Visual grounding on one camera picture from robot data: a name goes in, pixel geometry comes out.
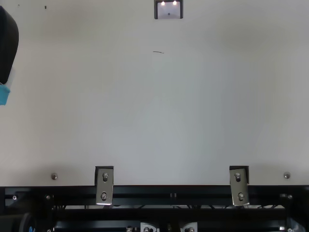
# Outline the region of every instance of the metal bracket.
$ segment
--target metal bracket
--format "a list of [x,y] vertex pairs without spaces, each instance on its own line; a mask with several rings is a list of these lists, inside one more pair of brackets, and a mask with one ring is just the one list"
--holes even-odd
[[246,170],[230,170],[230,184],[232,190],[233,205],[240,206],[250,204]]
[[197,232],[197,222],[185,224],[180,230],[181,232]]
[[140,223],[140,232],[157,232],[157,228],[158,226],[147,223],[147,222]]
[[114,170],[98,168],[97,172],[97,195],[96,204],[111,205],[112,189],[114,186]]

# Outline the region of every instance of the white wall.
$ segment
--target white wall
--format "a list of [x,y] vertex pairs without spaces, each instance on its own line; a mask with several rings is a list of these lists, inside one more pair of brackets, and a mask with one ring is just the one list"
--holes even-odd
[[230,165],[309,184],[309,1],[185,0],[182,20],[152,0],[0,3],[20,31],[1,186],[108,165],[118,185],[227,185]]

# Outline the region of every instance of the blue object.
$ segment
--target blue object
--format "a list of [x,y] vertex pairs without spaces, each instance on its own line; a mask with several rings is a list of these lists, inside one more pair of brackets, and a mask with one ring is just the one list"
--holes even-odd
[[6,105],[10,89],[5,85],[0,85],[0,105]]

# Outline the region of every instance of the screw head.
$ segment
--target screw head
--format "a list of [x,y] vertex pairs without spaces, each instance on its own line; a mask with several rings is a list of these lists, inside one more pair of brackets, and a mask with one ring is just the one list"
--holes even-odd
[[289,172],[285,172],[285,173],[283,174],[283,176],[284,176],[285,179],[290,179],[291,174],[290,174]]
[[243,196],[243,194],[241,192],[238,194],[238,199],[240,201],[243,201],[243,199],[244,199],[244,196]]
[[108,173],[103,173],[103,181],[106,182],[108,179]]
[[58,179],[58,174],[57,174],[57,173],[52,173],[52,174],[50,175],[50,177],[51,177],[51,179],[53,179],[53,180],[57,180],[57,179]]
[[106,199],[107,199],[107,194],[106,194],[106,192],[102,193],[101,199],[102,199],[102,201],[106,201]]

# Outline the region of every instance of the white panel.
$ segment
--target white panel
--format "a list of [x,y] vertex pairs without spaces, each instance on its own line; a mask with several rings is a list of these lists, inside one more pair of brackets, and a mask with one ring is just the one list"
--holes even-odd
[[95,166],[116,185],[228,185],[230,165],[309,184],[308,0],[186,0],[181,20],[152,0],[2,2],[20,44],[0,186],[93,185]]

